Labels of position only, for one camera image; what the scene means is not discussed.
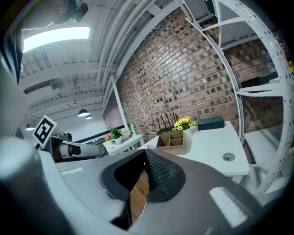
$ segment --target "red brick wall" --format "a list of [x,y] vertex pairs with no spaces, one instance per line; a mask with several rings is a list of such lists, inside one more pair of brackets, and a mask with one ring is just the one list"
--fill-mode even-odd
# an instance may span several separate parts
[[[217,28],[209,34],[216,39]],[[260,40],[230,48],[224,53],[239,84],[268,70]],[[196,122],[220,115],[224,120],[230,120],[238,131],[237,103],[227,72],[215,50],[185,20],[181,10],[167,16],[145,38],[129,60],[117,87],[127,122],[135,125],[145,141],[152,139],[159,130],[157,117],[167,114],[173,119],[173,112],[179,118],[192,116]],[[245,98],[243,105],[245,131],[281,121],[283,103],[279,99]],[[107,127],[121,123],[114,94],[109,99],[104,118]]]

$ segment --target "ceiling light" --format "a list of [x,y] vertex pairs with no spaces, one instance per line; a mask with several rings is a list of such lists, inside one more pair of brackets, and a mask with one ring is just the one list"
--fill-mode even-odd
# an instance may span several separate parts
[[89,27],[59,28],[40,33],[24,40],[23,52],[51,43],[70,39],[87,39]]
[[84,116],[88,116],[90,113],[87,111],[87,110],[85,110],[85,109],[81,109],[80,111],[79,111],[79,113],[78,113],[78,116],[79,117],[84,117]]
[[33,127],[33,126],[31,126],[30,124],[28,124],[27,126],[26,126],[26,131],[29,131],[29,130],[35,130],[36,128],[35,127]]

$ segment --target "white metal shelving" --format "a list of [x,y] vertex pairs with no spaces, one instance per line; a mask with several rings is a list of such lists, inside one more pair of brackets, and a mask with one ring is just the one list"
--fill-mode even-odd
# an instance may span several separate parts
[[[239,121],[240,121],[240,133],[243,135],[243,107],[241,98],[245,96],[282,96],[283,97],[283,124],[280,127],[280,140],[271,134],[271,129],[263,131],[247,133],[245,139],[249,142],[249,147],[253,152],[257,164],[251,168],[251,172],[248,175],[246,184],[248,190],[257,198],[262,198],[270,192],[275,192],[282,189],[291,176],[283,177],[281,175],[281,169],[288,157],[289,149],[292,143],[294,135],[294,121],[293,121],[293,79],[287,63],[287,60],[283,54],[283,50],[274,35],[271,33],[266,24],[254,13],[250,8],[238,0],[214,0],[215,13],[218,18],[218,23],[213,27],[219,27],[219,45],[217,45],[210,36],[205,32],[206,30],[201,28],[197,23],[194,9],[195,2],[192,0],[178,1],[180,7],[186,13],[188,20],[200,33],[210,42],[215,49],[216,53],[222,60],[225,69],[227,70],[231,82],[233,84],[237,106],[239,109]],[[185,9],[185,6],[189,10],[192,18]],[[249,27],[252,33],[260,38],[265,47],[267,48],[271,59],[276,67],[279,82],[275,84],[265,84],[261,86],[254,86],[249,88],[239,89],[231,67],[227,64],[227,60],[220,48],[223,43],[223,30],[231,26],[235,28]],[[238,44],[240,40],[240,33],[235,38],[235,44]]]

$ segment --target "small plant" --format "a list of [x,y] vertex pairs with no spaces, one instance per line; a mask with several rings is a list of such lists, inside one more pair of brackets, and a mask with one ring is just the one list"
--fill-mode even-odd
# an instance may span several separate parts
[[103,136],[103,139],[105,139],[105,141],[109,141],[113,138],[113,134],[108,133],[107,135]]
[[175,123],[175,128],[172,130],[188,130],[191,126],[195,126],[196,123],[192,122],[191,117],[183,117]]
[[121,132],[118,131],[116,128],[110,128],[110,133],[113,134],[114,139],[118,139],[121,136]]

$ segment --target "potted plant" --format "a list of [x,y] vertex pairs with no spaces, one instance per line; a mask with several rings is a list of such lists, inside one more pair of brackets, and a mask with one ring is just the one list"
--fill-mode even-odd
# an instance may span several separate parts
[[105,139],[105,142],[107,145],[112,144],[112,138],[113,138],[113,134],[108,133],[107,135],[103,136],[103,139]]
[[121,144],[121,132],[118,131],[116,128],[111,128],[110,133],[113,134],[113,139],[116,144]]
[[183,117],[175,123],[175,127],[172,130],[183,130],[183,135],[186,139],[192,136],[190,127],[195,126],[196,123],[192,122],[191,117]]

